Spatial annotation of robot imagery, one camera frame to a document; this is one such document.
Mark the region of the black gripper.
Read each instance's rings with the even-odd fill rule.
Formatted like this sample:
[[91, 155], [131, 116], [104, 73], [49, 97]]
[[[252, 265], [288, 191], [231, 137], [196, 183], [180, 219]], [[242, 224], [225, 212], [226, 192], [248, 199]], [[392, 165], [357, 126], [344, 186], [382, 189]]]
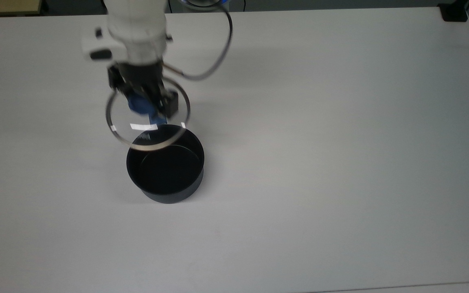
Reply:
[[164, 91], [162, 71], [162, 61], [149, 65], [117, 62], [116, 66], [108, 67], [108, 83], [113, 91], [123, 94], [136, 92], [158, 103], [158, 111], [166, 119], [171, 119], [178, 112], [179, 95], [177, 91]]

